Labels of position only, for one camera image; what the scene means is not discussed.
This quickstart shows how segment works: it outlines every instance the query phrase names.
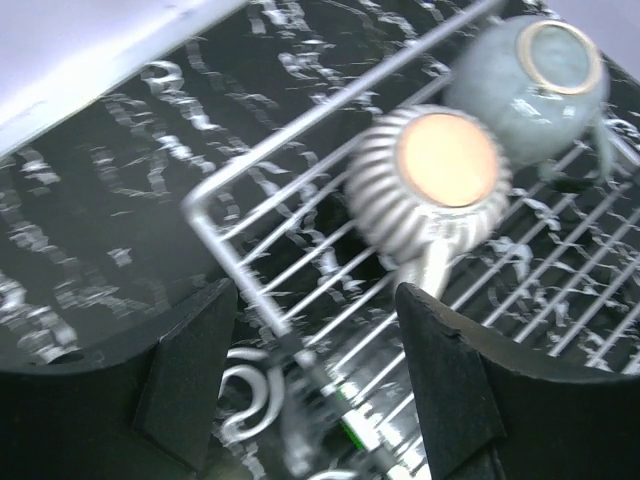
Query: silver cup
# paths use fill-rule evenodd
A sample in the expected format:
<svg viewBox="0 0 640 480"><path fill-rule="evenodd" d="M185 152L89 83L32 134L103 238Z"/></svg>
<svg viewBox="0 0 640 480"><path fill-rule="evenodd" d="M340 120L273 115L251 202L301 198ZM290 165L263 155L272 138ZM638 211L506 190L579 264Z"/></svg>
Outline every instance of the silver cup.
<svg viewBox="0 0 640 480"><path fill-rule="evenodd" d="M474 117L438 105L374 121L349 166L348 208L364 240L438 298L451 260L487 240L509 205L502 147Z"/></svg>

